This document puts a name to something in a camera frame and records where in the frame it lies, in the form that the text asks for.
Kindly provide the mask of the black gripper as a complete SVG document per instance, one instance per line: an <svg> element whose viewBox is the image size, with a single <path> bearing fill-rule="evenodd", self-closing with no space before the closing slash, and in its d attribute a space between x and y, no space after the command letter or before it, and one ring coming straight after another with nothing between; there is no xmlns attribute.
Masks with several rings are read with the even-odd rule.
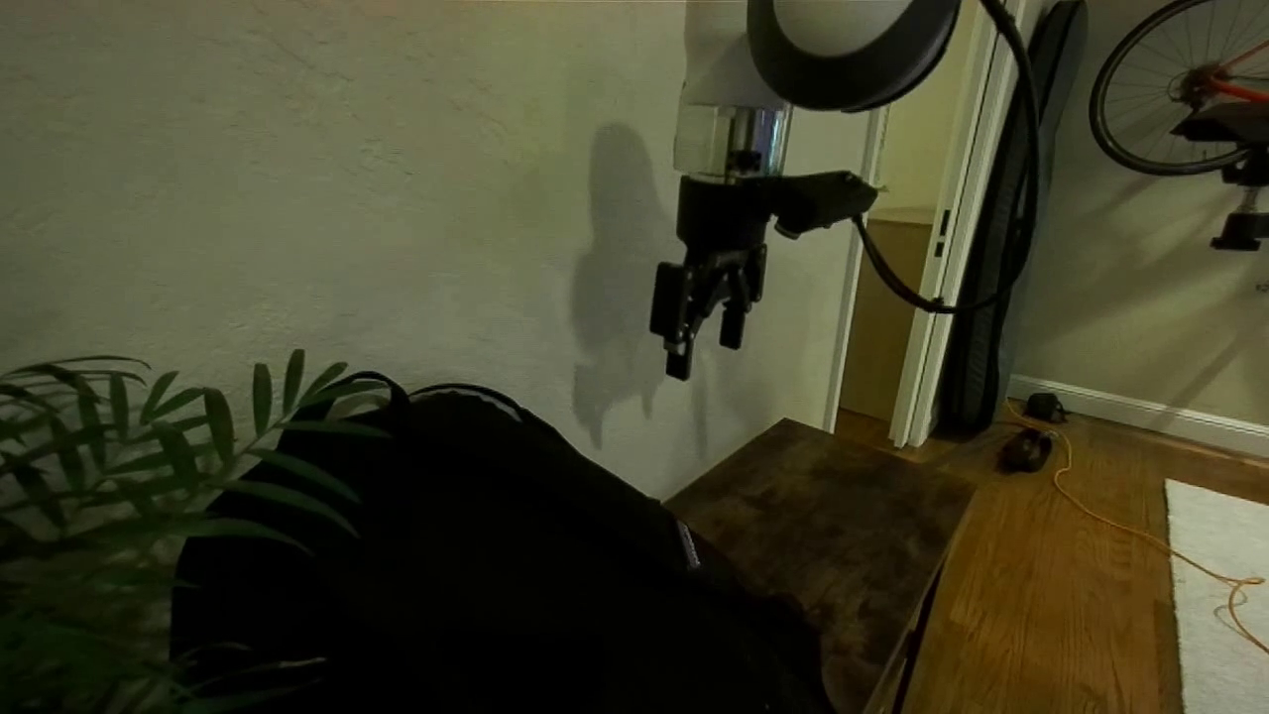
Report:
<svg viewBox="0 0 1269 714"><path fill-rule="evenodd" d="M851 170L761 174L742 184L682 178L677 237L687 261L654 270L650 330L661 338L668 372L691 376L695 332L711 303L720 303L720 349L742 349L751 304L765 290L765 232L801 237L862 220L876 201Z"/></svg>

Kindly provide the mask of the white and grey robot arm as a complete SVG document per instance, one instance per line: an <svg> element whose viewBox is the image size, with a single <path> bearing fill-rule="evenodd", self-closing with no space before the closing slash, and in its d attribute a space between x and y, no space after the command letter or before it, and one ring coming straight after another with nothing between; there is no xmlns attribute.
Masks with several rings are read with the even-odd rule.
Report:
<svg viewBox="0 0 1269 714"><path fill-rule="evenodd" d="M677 261L654 270L650 332L687 383L720 314L736 349L765 293L765 233L862 221L876 188L851 170L789 174L796 110L864 114L916 92L944 59L961 0L720 0L699 22L703 55L677 98Z"/></svg>

